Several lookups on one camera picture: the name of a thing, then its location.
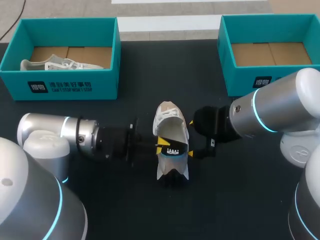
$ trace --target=brown cardboard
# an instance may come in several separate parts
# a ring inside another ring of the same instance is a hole
[[[33,49],[33,53],[30,58],[30,61],[43,62],[48,58],[50,58],[52,54],[55,54],[60,58],[66,58],[67,52],[68,52],[67,46],[35,47]]]
[[[93,64],[109,69],[112,59],[112,47],[35,47],[30,61],[42,62],[52,54],[78,63]]]
[[[269,45],[276,65],[312,64],[302,42],[278,42]]]
[[[83,63],[94,64],[109,69],[112,58],[112,47],[85,47]]]
[[[85,63],[84,52],[85,52],[84,47],[69,47],[68,53],[65,58],[71,59],[78,63]]]
[[[232,51],[239,67],[275,65],[268,43],[234,43]]]
[[[302,42],[234,43],[232,51],[239,67],[312,64]]]

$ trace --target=box logo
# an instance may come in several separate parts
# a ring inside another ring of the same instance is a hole
[[[257,76],[255,78],[253,88],[259,89],[266,85],[268,85],[271,82],[272,76]]]
[[[47,94],[48,89],[43,81],[28,81],[31,92],[34,94]]]

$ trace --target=teal cardboard box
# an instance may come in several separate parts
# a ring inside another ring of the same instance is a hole
[[[320,71],[314,14],[223,15],[217,48],[229,96],[244,96],[303,68]]]
[[[48,58],[57,49],[80,63],[105,60],[109,68],[20,71],[22,60],[38,59],[39,52],[49,52]],[[15,101],[114,100],[120,59],[117,18],[21,19],[1,62],[0,77]]]

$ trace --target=white shoe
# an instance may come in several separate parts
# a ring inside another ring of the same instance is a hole
[[[164,101],[159,105],[153,121],[153,135],[187,144],[185,152],[170,149],[168,146],[166,152],[157,154],[159,161],[157,180],[171,170],[177,170],[189,180],[189,133],[181,110],[171,101]]]
[[[26,59],[20,64],[20,71],[31,70],[79,70],[79,69],[103,69],[103,67],[93,64],[80,63],[68,58],[62,58],[54,54],[47,60],[31,62]]]

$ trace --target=gray floor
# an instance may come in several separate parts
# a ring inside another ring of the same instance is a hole
[[[23,0],[0,0],[0,36],[19,15]],[[22,18],[144,17],[271,13],[268,1],[112,4],[111,0],[26,0]],[[9,42],[14,27],[1,42]],[[122,41],[216,39],[217,30],[121,32]]]

